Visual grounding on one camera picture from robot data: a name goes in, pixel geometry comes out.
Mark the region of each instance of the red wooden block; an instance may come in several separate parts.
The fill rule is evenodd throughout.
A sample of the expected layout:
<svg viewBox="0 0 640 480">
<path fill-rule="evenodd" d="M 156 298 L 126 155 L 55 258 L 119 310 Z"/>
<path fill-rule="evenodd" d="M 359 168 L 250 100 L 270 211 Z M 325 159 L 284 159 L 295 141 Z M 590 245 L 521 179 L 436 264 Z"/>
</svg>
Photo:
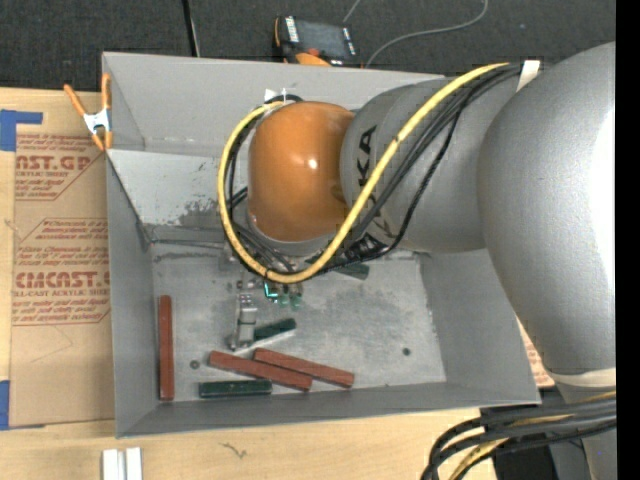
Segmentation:
<svg viewBox="0 0 640 480">
<path fill-rule="evenodd" d="M 173 320 L 171 297 L 158 299 L 158 337 L 160 343 L 160 400 L 170 402 L 175 396 L 173 370 Z"/>
<path fill-rule="evenodd" d="M 302 373 L 285 370 L 251 359 L 244 359 L 224 352 L 214 350 L 209 355 L 209 365 L 222 370 L 230 370 L 236 373 L 253 375 L 262 379 L 269 379 L 276 384 L 282 384 L 290 388 L 308 391 L 311 388 L 312 378 Z"/>
<path fill-rule="evenodd" d="M 331 384 L 337 384 L 345 388 L 353 386 L 355 377 L 353 373 L 345 370 L 339 370 L 332 366 L 326 366 L 320 363 L 300 359 L 299 357 L 289 356 L 266 348 L 258 348 L 253 354 L 254 361 L 280 366 L 295 372 L 310 375 L 314 379 L 323 380 Z"/>
</svg>

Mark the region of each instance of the dark green block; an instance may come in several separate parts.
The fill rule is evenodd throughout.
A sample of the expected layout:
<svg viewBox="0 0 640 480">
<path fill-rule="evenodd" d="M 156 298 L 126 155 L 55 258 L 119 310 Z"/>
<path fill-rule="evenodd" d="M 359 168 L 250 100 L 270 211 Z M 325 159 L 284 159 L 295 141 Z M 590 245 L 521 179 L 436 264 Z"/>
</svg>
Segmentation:
<svg viewBox="0 0 640 480">
<path fill-rule="evenodd" d="M 270 380 L 229 380 L 219 382 L 201 382 L 200 398 L 219 398 L 223 396 L 270 395 L 273 385 Z"/>
<path fill-rule="evenodd" d="M 269 325 L 257 327 L 254 333 L 254 342 L 273 338 L 278 334 L 291 332 L 296 329 L 296 321 L 293 318 L 285 318 Z"/>
</svg>

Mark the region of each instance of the blue tape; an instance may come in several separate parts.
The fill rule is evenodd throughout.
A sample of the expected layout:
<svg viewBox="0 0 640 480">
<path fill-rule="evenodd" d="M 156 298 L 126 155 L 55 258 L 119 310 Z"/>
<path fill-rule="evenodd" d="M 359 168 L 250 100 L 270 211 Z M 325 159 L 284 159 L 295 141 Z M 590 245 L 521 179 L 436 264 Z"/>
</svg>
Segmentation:
<svg viewBox="0 0 640 480">
<path fill-rule="evenodd" d="M 0 430 L 9 428 L 9 381 L 0 381 Z"/>
<path fill-rule="evenodd" d="M 0 110 L 0 151 L 16 150 L 16 126 L 18 124 L 42 124 L 42 117 L 42 112 Z"/>
</svg>

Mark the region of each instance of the black wire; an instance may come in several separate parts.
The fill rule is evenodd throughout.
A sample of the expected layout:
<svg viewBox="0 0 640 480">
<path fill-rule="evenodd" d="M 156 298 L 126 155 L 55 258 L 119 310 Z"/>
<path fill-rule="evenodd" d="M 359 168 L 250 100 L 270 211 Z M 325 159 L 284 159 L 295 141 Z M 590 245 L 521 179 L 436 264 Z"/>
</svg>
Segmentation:
<svg viewBox="0 0 640 480">
<path fill-rule="evenodd" d="M 180 0 L 182 2 L 182 13 L 184 14 L 184 23 L 187 27 L 187 35 L 189 36 L 189 49 L 191 50 L 192 57 L 199 57 L 198 43 L 196 40 L 196 34 L 194 31 L 193 21 L 191 18 L 191 7 L 189 6 L 189 0 Z"/>
<path fill-rule="evenodd" d="M 507 453 L 515 453 L 523 450 L 530 450 L 533 448 L 541 448 L 543 446 L 549 446 L 552 444 L 561 443 L 565 441 L 573 441 L 575 439 L 584 439 L 587 437 L 593 437 L 595 435 L 608 432 L 609 430 L 614 429 L 616 426 L 617 426 L 617 422 L 614 421 L 611 423 L 598 425 L 597 427 L 592 429 L 576 431 L 571 434 L 564 434 L 564 435 L 553 436 L 553 437 L 544 437 L 540 439 L 531 439 L 527 441 L 513 442 L 513 443 L 510 441 L 507 441 L 502 445 L 500 445 L 495 450 L 492 450 L 491 453 L 488 453 L 487 455 L 479 456 L 477 459 L 474 459 L 473 461 L 471 461 L 469 465 L 460 472 L 460 475 L 458 476 L 458 480 L 461 480 L 474 466 L 476 466 L 477 464 L 479 464 L 480 462 L 488 458 L 497 457 L 500 455 L 506 455 Z"/>
<path fill-rule="evenodd" d="M 488 430 L 482 434 L 468 437 L 460 441 L 449 445 L 445 449 L 437 453 L 432 460 L 430 460 L 430 467 L 433 470 L 437 470 L 440 465 L 453 455 L 477 446 L 479 444 L 495 441 L 496 439 L 524 437 L 532 434 L 544 434 L 547 432 L 557 432 L 566 429 L 575 429 L 578 427 L 592 427 L 594 425 L 603 424 L 615 420 L 616 413 L 608 412 L 598 416 L 583 417 L 570 417 L 562 421 L 555 422 L 539 422 L 530 423 L 526 425 L 518 425 L 511 427 L 502 427 L 497 430 Z"/>
<path fill-rule="evenodd" d="M 528 426 L 519 425 L 513 426 L 516 421 L 523 421 L 528 418 L 544 418 L 549 416 L 558 416 L 564 414 L 573 415 L 571 419 L 563 420 L 561 427 L 551 425 L 553 422 L 547 423 L 535 423 Z M 513 409 L 496 414 L 483 415 L 472 420 L 468 420 L 452 427 L 448 431 L 444 432 L 434 443 L 429 454 L 429 466 L 423 472 L 422 478 L 430 478 L 428 475 L 432 475 L 434 480 L 438 479 L 437 469 L 440 464 L 448 457 L 458 453 L 459 451 L 479 444 L 483 441 L 492 441 L 502 437 L 511 437 L 522 434 L 523 431 L 532 433 L 539 432 L 551 432 L 565 426 L 576 427 L 589 423 L 593 426 L 597 422 L 598 418 L 614 418 L 616 414 L 616 399 L 609 398 L 605 400 L 596 400 L 591 402 L 579 402 L 574 404 L 561 404 L 553 407 L 534 407 L 529 409 Z M 469 432 L 474 429 L 478 429 L 482 426 L 496 426 L 497 428 L 488 428 L 488 430 L 480 435 L 472 436 L 465 440 L 459 440 L 452 445 L 444 448 L 444 445 L 456 438 L 462 433 Z"/>
<path fill-rule="evenodd" d="M 411 218 L 413 217 L 413 213 L 415 212 L 420 198 L 424 194 L 424 191 L 427 189 L 429 183 L 433 175 L 436 172 L 436 169 L 440 165 L 440 162 L 444 158 L 451 140 L 453 138 L 453 133 L 456 129 L 458 120 L 460 115 L 464 111 L 464 109 L 474 100 L 479 98 L 481 95 L 486 93 L 489 89 L 494 87 L 495 85 L 502 83 L 503 81 L 511 78 L 519 72 L 519 68 L 516 68 L 512 65 L 504 66 L 498 73 L 493 73 L 493 76 L 488 79 L 479 79 L 479 85 L 474 86 L 471 90 L 466 91 L 457 91 L 448 104 L 445 105 L 445 108 L 429 123 L 426 129 L 422 132 L 421 136 L 415 141 L 409 153 L 403 159 L 400 167 L 396 170 L 394 175 L 392 176 L 389 183 L 385 186 L 382 194 L 376 200 L 373 207 L 370 208 L 365 216 L 360 220 L 358 225 L 351 230 L 351 240 L 352 243 L 348 242 L 345 244 L 345 248 L 347 251 L 353 244 L 358 243 L 358 237 L 361 233 L 363 233 L 369 224 L 376 217 L 382 206 L 386 203 L 390 195 L 397 188 L 398 184 L 404 179 L 407 172 L 413 167 L 417 159 L 422 155 L 426 147 L 433 142 L 435 137 L 453 120 L 449 131 L 447 133 L 447 137 L 443 142 L 443 145 L 440 147 L 438 154 L 434 161 L 432 162 L 429 170 L 426 175 L 422 179 L 419 189 L 414 194 L 414 197 L 409 205 L 409 209 L 407 210 L 403 222 L 400 226 L 398 233 L 391 245 L 387 247 L 382 247 L 376 251 L 373 251 L 370 255 L 366 257 L 355 257 L 352 259 L 348 259 L 347 261 L 342 262 L 334 262 L 324 269 L 321 269 L 316 275 L 326 274 L 328 272 L 332 272 L 337 269 L 345 268 L 356 263 L 363 263 L 366 261 L 372 261 L 374 259 L 380 258 L 385 254 L 388 254 L 392 250 L 394 250 L 398 244 L 403 240 L 404 235 L 409 227 L 411 222 Z"/>
<path fill-rule="evenodd" d="M 455 122 L 452 124 L 449 130 L 450 136 L 448 141 L 451 140 L 451 135 L 455 131 L 455 127 L 460 116 L 460 113 L 465 107 L 470 105 L 477 98 L 485 94 L 488 90 L 495 85 L 502 83 L 503 81 L 515 76 L 520 71 L 519 66 L 509 64 L 497 70 L 490 72 L 489 77 L 481 77 L 472 86 L 463 87 L 450 96 L 450 99 L 444 103 L 442 110 L 432 118 L 431 122 L 423 130 L 420 137 L 413 143 L 410 151 L 403 158 L 400 166 L 393 174 L 389 182 L 385 185 L 380 197 L 377 198 L 374 205 L 367 211 L 365 216 L 360 222 L 353 228 L 352 237 L 356 240 L 369 226 L 369 224 L 376 217 L 382 206 L 387 202 L 391 194 L 395 191 L 400 182 L 404 179 L 409 170 L 413 167 L 417 159 L 422 155 L 425 149 L 435 140 L 437 135 L 449 124 L 452 120 Z"/>
<path fill-rule="evenodd" d="M 491 427 L 494 425 L 510 425 L 518 420 L 528 418 L 544 418 L 548 416 L 558 416 L 562 414 L 576 414 L 580 416 L 597 415 L 601 412 L 611 411 L 616 407 L 616 399 L 609 398 L 592 402 L 579 402 L 574 404 L 560 404 L 553 407 L 532 407 L 527 409 L 510 409 L 495 414 L 487 414 L 468 421 L 459 423 L 443 433 L 434 443 L 431 449 L 429 460 L 442 449 L 448 441 L 460 434 L 469 432 L 480 427 Z"/>
</svg>

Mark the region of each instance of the black floor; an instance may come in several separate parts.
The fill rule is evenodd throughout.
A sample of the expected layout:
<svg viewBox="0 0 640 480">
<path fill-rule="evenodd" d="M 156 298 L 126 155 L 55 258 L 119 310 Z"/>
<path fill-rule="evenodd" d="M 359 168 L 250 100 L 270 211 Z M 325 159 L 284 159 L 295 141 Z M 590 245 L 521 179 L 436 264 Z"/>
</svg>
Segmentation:
<svg viewBox="0 0 640 480">
<path fill-rule="evenodd" d="M 269 59 L 273 18 L 340 23 L 355 0 L 191 0 L 202 55 Z M 362 0 L 350 20 L 366 58 L 386 41 L 472 19 L 482 0 Z M 400 43 L 379 67 L 453 74 L 526 57 L 557 62 L 616 39 L 616 0 L 489 0 L 457 32 Z M 96 89 L 100 53 L 188 55 L 180 0 L 0 0 L 0 85 Z"/>
</svg>

